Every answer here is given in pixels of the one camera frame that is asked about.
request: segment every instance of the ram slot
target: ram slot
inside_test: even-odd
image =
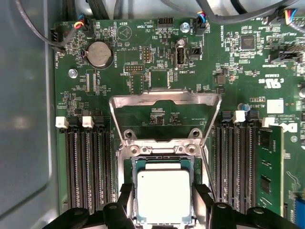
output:
[[[216,190],[217,200],[221,198],[221,128],[214,130],[214,190]]]
[[[75,206],[74,200],[74,191],[75,191],[75,182],[74,182],[74,170],[73,170],[73,133],[65,133],[66,140],[66,164],[67,164],[67,180],[68,180],[68,208],[71,209]]]
[[[233,185],[233,172],[234,172],[234,144],[233,144],[233,128],[227,128],[227,161],[228,161],[228,204],[233,205],[233,192],[234,192],[234,185]]]
[[[225,127],[221,128],[222,138],[221,138],[221,187],[222,187],[222,202],[227,202],[228,193],[228,150],[227,150],[227,129]]]
[[[241,125],[239,129],[239,139],[240,139],[240,148],[239,148],[239,182],[240,182],[240,192],[239,192],[239,203],[240,203],[240,212],[246,214],[244,212],[245,206],[245,176],[244,176],[244,163],[245,163],[245,127]]]
[[[102,132],[102,168],[104,202],[112,202],[112,158],[109,132]]]
[[[93,132],[94,177],[95,177],[95,206],[96,210],[102,210],[104,205],[103,170],[102,170],[102,141],[99,131]]]
[[[244,171],[245,171],[245,208],[244,210],[246,211],[252,206],[252,129],[250,127],[250,124],[248,124],[246,128],[246,133],[245,133],[245,159],[244,159]]]
[[[233,153],[233,160],[234,160],[234,168],[233,168],[233,179],[230,180],[234,185],[234,208],[237,211],[240,211],[240,124],[234,124],[234,153]]]
[[[89,210],[90,214],[93,214],[95,211],[95,190],[92,131],[82,132],[81,137],[84,143],[82,145],[84,207]]]
[[[250,189],[252,191],[251,193],[251,203],[252,207],[256,206],[256,139],[257,139],[257,127],[256,124],[254,124],[251,127],[251,186]]]
[[[66,134],[69,208],[83,208],[84,204],[81,147],[81,133],[72,129]]]

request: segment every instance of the white slot latch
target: white slot latch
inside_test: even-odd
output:
[[[91,116],[82,117],[82,126],[85,128],[93,128],[94,122]]]
[[[266,117],[262,119],[262,127],[268,128],[271,125],[275,124],[275,118],[273,117]]]
[[[234,116],[232,118],[234,123],[242,123],[246,121],[246,114],[244,111],[234,111]]]
[[[64,117],[64,116],[57,116],[56,120],[55,120],[55,126],[57,128],[67,129],[69,127],[69,122],[67,121],[66,117]]]

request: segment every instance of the mounting hole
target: mounting hole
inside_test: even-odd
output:
[[[261,208],[254,208],[253,211],[256,213],[256,214],[263,214],[264,211],[261,209]]]
[[[125,133],[125,136],[126,136],[127,138],[131,138],[131,137],[132,137],[132,132],[126,132],[126,133]]]
[[[223,204],[223,203],[219,203],[217,206],[218,206],[219,208],[222,208],[222,209],[224,209],[224,208],[227,207],[227,206],[226,206],[225,204]]]
[[[194,136],[194,137],[199,137],[199,134],[200,134],[200,133],[199,133],[198,130],[194,130],[194,131],[193,131],[193,136]]]
[[[79,216],[79,215],[82,215],[83,214],[83,211],[80,211],[80,210],[76,210],[75,212],[74,212],[74,215],[75,216]]]

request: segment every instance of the blue connector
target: blue connector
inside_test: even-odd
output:
[[[305,201],[303,199],[295,200],[295,224],[305,229]]]

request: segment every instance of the motherboard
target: motherboard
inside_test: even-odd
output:
[[[305,18],[294,22],[304,25]],[[72,25],[57,23],[54,39]],[[117,200],[117,123],[126,137],[160,141],[205,130],[211,110],[173,100],[124,106],[115,122],[113,96],[162,88],[221,96],[205,141],[217,201],[242,213],[262,206],[295,222],[296,200],[305,195],[304,52],[301,33],[264,18],[233,25],[200,18],[91,20],[55,52],[61,211],[93,213]],[[200,158],[178,161],[194,173],[193,182],[204,182]],[[125,160],[125,182],[133,181],[133,164],[136,171],[145,166]]]

